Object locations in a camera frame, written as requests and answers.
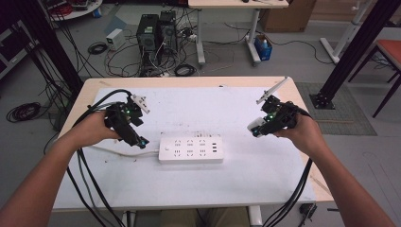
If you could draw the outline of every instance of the person's left hand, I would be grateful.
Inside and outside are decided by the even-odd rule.
[[[76,149],[97,144],[104,139],[119,139],[115,131],[106,128],[105,114],[103,111],[88,115],[60,139],[68,140]]]

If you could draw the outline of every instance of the chair leg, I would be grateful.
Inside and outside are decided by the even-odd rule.
[[[377,110],[374,113],[374,118],[377,116],[377,114],[381,111],[381,109],[383,109],[384,105],[386,105],[386,103],[389,101],[389,99],[392,97],[392,95],[394,95],[395,91],[397,91],[398,87],[401,85],[401,77],[399,77],[394,85],[392,86],[392,88],[390,89],[390,91],[386,94],[386,96],[384,97],[383,101],[380,103],[380,106],[377,108]]]
[[[398,73],[398,71],[394,74],[394,75],[392,75],[392,77],[389,79],[389,80],[387,80],[387,82],[391,82],[394,78],[396,78],[397,76],[399,75],[399,73]]]
[[[357,73],[359,73],[359,71],[363,68],[363,66],[365,66],[365,64],[371,59],[371,57],[374,55],[374,53],[378,50],[377,45],[374,47],[374,49],[368,54],[368,56],[366,56],[365,60],[363,60],[363,62],[359,65],[359,67],[357,68],[357,70],[355,71],[355,73],[352,75],[352,77],[350,77],[350,79],[348,79],[348,82],[351,82],[351,80],[354,79],[354,77],[357,75]]]

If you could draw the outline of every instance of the person's left arm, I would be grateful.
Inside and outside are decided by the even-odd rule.
[[[60,137],[0,210],[0,226],[46,226],[68,163],[79,148],[119,138],[93,113]]]

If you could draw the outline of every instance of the human arm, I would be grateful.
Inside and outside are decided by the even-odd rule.
[[[0,210],[0,226],[46,226],[64,176],[75,151],[106,138],[119,138],[104,126],[104,112],[87,116],[60,137],[26,176]]]
[[[281,130],[274,135],[290,139],[295,147],[313,160],[327,182],[345,226],[394,226],[327,146],[313,119],[298,114],[294,129]]]

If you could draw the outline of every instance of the power strip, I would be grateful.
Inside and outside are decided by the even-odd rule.
[[[221,137],[164,137],[160,140],[161,164],[222,163]]]

